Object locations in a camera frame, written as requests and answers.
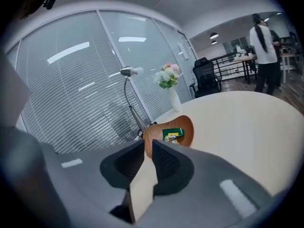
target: glass wall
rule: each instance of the glass wall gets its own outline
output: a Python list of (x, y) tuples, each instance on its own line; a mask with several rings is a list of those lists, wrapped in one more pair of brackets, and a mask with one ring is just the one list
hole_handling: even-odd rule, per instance
[[(178, 64), (170, 46), (152, 19), (119, 12), (101, 11), (101, 15), (125, 65), (144, 69), (142, 75), (132, 79), (150, 115), (156, 119), (172, 108), (167, 91), (153, 81), (163, 65)], [(184, 76), (174, 88), (182, 103), (190, 100)]]
[[(29, 133), (60, 153), (90, 150), (136, 137), (124, 77), (95, 12), (46, 25), (22, 40), (17, 72), (33, 92), (22, 112)], [(128, 98), (150, 121), (128, 84)]]
[[(92, 11), (42, 26), (20, 44), (17, 72), (32, 91), (22, 112), (24, 125), (58, 153), (104, 148), (137, 136), (139, 127), (124, 97), (122, 64), (144, 68), (132, 77), (135, 90), (127, 84), (127, 95), (147, 125), (172, 109), (167, 91), (153, 81), (164, 64), (180, 65), (183, 75), (175, 89), (182, 103), (190, 100), (187, 69), (194, 61), (180, 53), (186, 41), (181, 34), (151, 18), (101, 14), (108, 35)], [(9, 52), (12, 60), (17, 48)]]

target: desk lamp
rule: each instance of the desk lamp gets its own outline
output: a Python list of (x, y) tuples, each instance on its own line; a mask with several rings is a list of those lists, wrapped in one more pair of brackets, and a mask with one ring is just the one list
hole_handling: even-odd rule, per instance
[(140, 116), (138, 115), (138, 113), (136, 112), (136, 110), (133, 108), (133, 106), (131, 106), (127, 94), (125, 92), (125, 86), (127, 84), (127, 81), (130, 81), (129, 77), (131, 77), (132, 75), (137, 75), (143, 72), (143, 68), (142, 67), (137, 67), (137, 68), (132, 68), (131, 66), (128, 67), (123, 67), (120, 70), (120, 73), (125, 76), (125, 81), (124, 81), (124, 87), (123, 87), (123, 92), (124, 92), (124, 96), (125, 99), (127, 100), (127, 103), (129, 105), (129, 109), (137, 123), (137, 125), (139, 126), (139, 128), (141, 129), (142, 133), (144, 132), (144, 130), (147, 128), (146, 124), (142, 121), (142, 119), (140, 118)]

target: black pants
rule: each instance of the black pants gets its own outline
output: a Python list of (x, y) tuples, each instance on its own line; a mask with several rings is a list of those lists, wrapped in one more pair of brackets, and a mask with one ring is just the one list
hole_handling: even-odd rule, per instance
[(282, 72), (281, 72), (281, 64), (280, 61), (278, 60), (276, 62), (276, 66), (275, 66), (275, 86), (276, 87), (280, 87), (281, 86), (281, 78), (282, 78)]
[(268, 82), (267, 94), (272, 95), (276, 85), (277, 63), (259, 64), (255, 92), (263, 92), (265, 81)]

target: long black hair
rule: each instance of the long black hair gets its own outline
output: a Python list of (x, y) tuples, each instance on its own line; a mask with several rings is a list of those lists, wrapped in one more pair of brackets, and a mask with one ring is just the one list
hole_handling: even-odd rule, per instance
[(257, 33), (257, 37), (261, 42), (262, 48), (264, 49), (265, 52), (268, 52), (262, 29), (258, 26), (258, 24), (261, 23), (261, 18), (258, 14), (254, 13), (252, 15), (252, 20), (255, 24), (255, 30), (256, 30), (256, 33)]

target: chair backrest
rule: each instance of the chair backrest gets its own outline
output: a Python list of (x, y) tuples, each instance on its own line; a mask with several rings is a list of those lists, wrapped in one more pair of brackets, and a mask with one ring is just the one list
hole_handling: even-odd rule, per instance
[(202, 66), (196, 66), (192, 69), (198, 82), (198, 89), (203, 89), (207, 86), (216, 86), (214, 76), (214, 66), (212, 62), (208, 62)]
[(205, 65), (207, 63), (208, 63), (207, 58), (203, 57), (203, 58), (201, 58), (199, 60), (196, 60), (195, 63), (194, 63), (194, 66), (195, 67), (199, 67), (199, 66), (203, 66), (203, 65)]

